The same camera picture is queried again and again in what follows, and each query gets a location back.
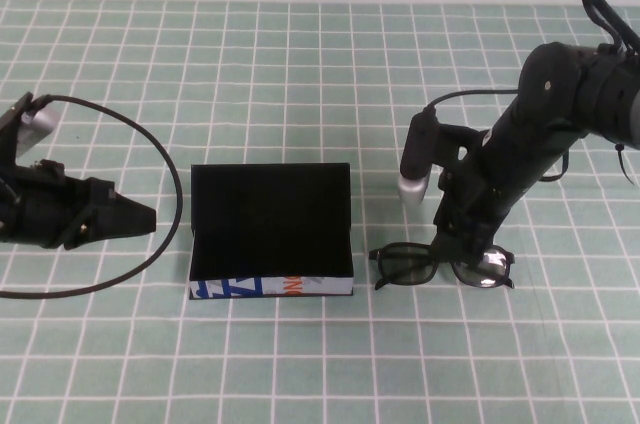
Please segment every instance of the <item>black glasses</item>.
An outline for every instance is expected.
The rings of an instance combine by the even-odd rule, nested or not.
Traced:
[[[381,278],[376,290],[387,284],[415,286],[433,279],[439,262],[429,255],[429,246],[411,242],[394,242],[381,249],[369,252],[369,259],[378,262]],[[514,288],[509,279],[513,264],[513,254],[501,247],[487,249],[483,259],[477,264],[452,262],[451,267],[460,282],[473,287],[493,288],[507,286]]]

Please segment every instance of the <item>glasses frame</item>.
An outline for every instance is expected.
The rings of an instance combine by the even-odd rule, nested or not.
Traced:
[[[425,261],[429,261],[427,264],[425,264],[426,266],[433,266],[433,270],[427,275],[426,278],[424,279],[420,279],[418,281],[415,282],[393,282],[393,275],[389,275],[389,273],[384,271],[384,266],[382,265],[382,261],[384,259],[384,253],[388,252],[390,249],[394,248],[394,247],[415,247],[415,248],[420,248],[420,249],[424,249],[427,252],[429,251],[430,247],[427,244],[419,244],[419,243],[415,243],[415,242],[392,242],[390,244],[387,244],[384,247],[381,247],[379,249],[374,249],[372,251],[369,252],[369,260],[375,260],[378,263],[378,272],[380,273],[380,279],[378,280],[378,282],[376,282],[375,285],[375,290],[377,291],[378,289],[381,289],[382,287],[386,286],[387,284],[394,284],[396,286],[419,286],[421,284],[426,284],[427,282],[431,281],[436,273],[438,272],[438,266],[440,265],[441,261],[433,261],[428,255],[424,256],[424,254],[415,254],[415,257],[420,257],[421,260],[425,260]],[[499,250],[500,252],[502,252],[504,254],[504,256],[507,258],[507,268],[506,271],[504,273],[504,275],[490,275],[488,277],[490,277],[491,279],[494,280],[494,284],[491,286],[481,286],[478,284],[474,284],[471,281],[467,281],[466,279],[462,278],[460,276],[460,273],[457,271],[456,266],[454,265],[454,263],[449,262],[449,263],[443,263],[443,264],[451,264],[451,269],[453,270],[453,273],[455,274],[456,278],[463,284],[467,285],[467,286],[471,286],[471,287],[476,287],[478,289],[495,289],[496,287],[501,287],[501,286],[507,286],[510,289],[513,289],[515,287],[515,285],[513,284],[513,281],[509,278],[509,273],[511,271],[511,264],[514,263],[514,257],[513,254],[505,251],[504,249],[502,249],[499,246],[493,246],[494,249]],[[411,253],[407,253],[407,258],[411,258],[413,257],[411,255]]]

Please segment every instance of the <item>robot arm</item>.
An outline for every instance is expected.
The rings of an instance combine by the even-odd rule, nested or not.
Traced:
[[[640,38],[606,1],[583,3],[613,44],[536,48],[523,66],[516,97],[491,129],[440,124],[432,105],[412,119],[399,192],[405,203],[419,203],[432,165],[443,168],[434,259],[479,262],[512,206],[589,133],[618,149],[640,149]],[[461,147],[467,154],[458,160]]]
[[[113,182],[67,177],[50,160],[16,165],[57,122],[31,93],[0,116],[0,241],[69,250],[154,232],[155,210],[121,196]]]

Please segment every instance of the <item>open box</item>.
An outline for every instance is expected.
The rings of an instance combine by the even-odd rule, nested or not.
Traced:
[[[350,168],[191,167],[192,299],[351,295]]]

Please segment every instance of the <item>tabletop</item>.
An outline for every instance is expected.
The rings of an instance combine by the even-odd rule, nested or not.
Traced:
[[[640,9],[620,12],[640,27]],[[429,100],[516,86],[543,42],[604,39],[580,7],[0,0],[0,104],[32,91],[125,114],[167,147],[186,204],[142,275],[88,296],[2,301],[0,419],[638,423],[640,194],[612,144],[579,141],[567,175],[514,207],[496,239],[516,254],[513,290],[465,287],[441,266],[426,285],[374,291],[366,259],[434,235],[435,184],[418,208],[396,192],[409,121]],[[438,117],[486,129],[510,99],[455,99]],[[157,209],[158,232],[74,251],[3,244],[3,289],[121,274],[175,209],[142,136],[54,106],[61,124],[20,162],[113,180]],[[637,179],[640,154],[624,159]],[[189,301],[191,164],[273,162],[350,163],[354,295]]]

